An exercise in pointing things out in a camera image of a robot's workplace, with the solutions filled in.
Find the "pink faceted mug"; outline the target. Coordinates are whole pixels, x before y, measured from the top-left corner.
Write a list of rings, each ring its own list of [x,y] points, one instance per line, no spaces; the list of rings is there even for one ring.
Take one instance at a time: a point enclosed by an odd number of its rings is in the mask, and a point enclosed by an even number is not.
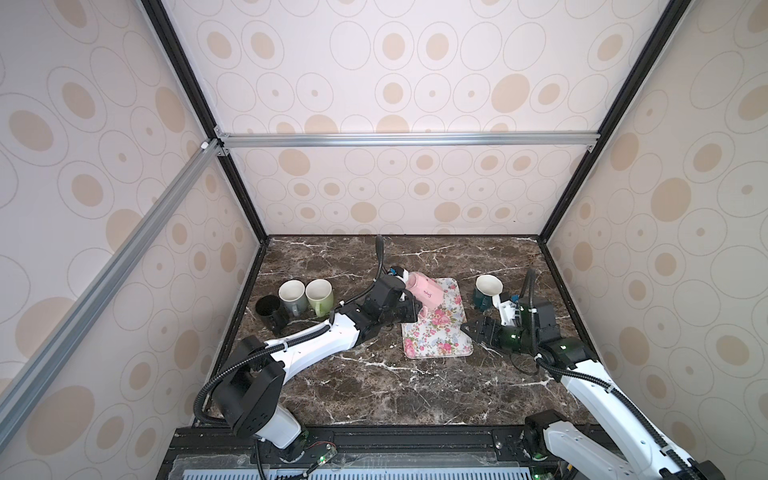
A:
[[[422,303],[423,308],[435,310],[442,305],[444,291],[436,280],[420,272],[409,272],[405,285],[414,298]]]

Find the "dark teal mug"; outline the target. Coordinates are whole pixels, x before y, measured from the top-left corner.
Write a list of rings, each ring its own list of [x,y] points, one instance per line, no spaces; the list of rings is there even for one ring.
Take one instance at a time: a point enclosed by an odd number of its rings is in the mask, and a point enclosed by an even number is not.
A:
[[[498,308],[501,303],[503,290],[503,283],[496,276],[490,274],[478,276],[473,293],[474,308],[480,312],[486,312],[491,308]]]

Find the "light green mug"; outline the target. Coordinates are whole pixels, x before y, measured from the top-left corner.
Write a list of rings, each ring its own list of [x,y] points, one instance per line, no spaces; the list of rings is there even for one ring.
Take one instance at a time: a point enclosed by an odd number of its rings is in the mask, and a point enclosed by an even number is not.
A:
[[[326,279],[310,281],[305,288],[305,295],[316,317],[328,315],[334,306],[334,293],[331,283]]]

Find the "grey mug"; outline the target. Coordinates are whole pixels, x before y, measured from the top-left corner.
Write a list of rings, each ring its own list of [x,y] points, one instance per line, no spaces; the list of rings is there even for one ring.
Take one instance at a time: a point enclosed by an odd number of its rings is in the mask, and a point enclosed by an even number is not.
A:
[[[301,317],[308,309],[306,287],[297,279],[284,282],[278,290],[278,296],[287,311],[295,318]]]

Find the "black mug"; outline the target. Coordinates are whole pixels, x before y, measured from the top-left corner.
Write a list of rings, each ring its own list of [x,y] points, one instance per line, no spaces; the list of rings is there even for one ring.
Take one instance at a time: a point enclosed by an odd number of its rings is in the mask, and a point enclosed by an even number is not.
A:
[[[266,295],[259,298],[254,309],[264,326],[275,336],[279,336],[290,321],[290,314],[277,295]]]

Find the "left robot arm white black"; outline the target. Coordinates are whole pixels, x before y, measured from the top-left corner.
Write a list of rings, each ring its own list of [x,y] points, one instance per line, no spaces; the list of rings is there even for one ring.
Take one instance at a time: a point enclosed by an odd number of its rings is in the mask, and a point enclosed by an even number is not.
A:
[[[306,434],[280,405],[283,386],[298,373],[373,338],[383,327],[414,323],[422,302],[407,289],[413,274],[391,268],[361,297],[331,310],[328,319],[296,334],[243,339],[222,370],[197,393],[193,413],[201,423],[228,427],[240,439],[258,439],[280,450],[301,449]]]

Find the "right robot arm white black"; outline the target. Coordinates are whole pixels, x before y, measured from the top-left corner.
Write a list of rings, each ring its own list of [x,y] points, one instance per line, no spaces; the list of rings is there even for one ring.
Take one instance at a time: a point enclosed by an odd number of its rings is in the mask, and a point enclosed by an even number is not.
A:
[[[462,325],[474,342],[505,354],[525,354],[561,383],[592,414],[616,452],[589,438],[555,410],[530,415],[522,434],[533,460],[557,457],[589,479],[721,479],[710,461],[698,462],[663,434],[613,382],[596,354],[580,339],[564,337],[547,301],[500,305]]]

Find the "floral rectangular tray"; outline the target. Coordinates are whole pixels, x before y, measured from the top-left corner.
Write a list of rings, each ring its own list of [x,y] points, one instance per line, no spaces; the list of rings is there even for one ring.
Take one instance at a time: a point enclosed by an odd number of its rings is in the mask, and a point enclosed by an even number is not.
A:
[[[416,323],[401,325],[403,348],[408,359],[467,357],[473,353],[472,340],[461,330],[466,314],[458,282],[438,278],[443,303],[435,310],[422,310]]]

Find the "horizontal aluminium bar back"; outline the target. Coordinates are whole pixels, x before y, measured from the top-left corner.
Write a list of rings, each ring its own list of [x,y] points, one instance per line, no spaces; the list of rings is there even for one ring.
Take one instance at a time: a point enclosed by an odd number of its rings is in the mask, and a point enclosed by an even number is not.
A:
[[[319,133],[223,134],[220,142],[232,148],[363,148],[456,147],[517,145],[595,145],[596,131],[424,132],[424,133]]]

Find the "diagonal aluminium bar left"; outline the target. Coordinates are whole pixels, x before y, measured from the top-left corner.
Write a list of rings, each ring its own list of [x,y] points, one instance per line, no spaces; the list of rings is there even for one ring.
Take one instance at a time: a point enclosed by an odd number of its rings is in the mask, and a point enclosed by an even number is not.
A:
[[[221,140],[212,138],[186,163],[3,394],[2,449],[7,448],[189,190],[217,157],[222,146]]]

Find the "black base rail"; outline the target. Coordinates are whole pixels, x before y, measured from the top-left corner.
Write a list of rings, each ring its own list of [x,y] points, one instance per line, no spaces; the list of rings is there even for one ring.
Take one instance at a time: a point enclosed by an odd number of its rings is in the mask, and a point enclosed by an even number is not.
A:
[[[267,442],[238,439],[222,428],[176,431],[161,462],[160,479],[222,478],[480,478],[664,479],[677,471],[644,428],[628,433],[628,446],[595,422],[573,425],[554,411],[520,425],[312,426],[303,453],[289,459]]]

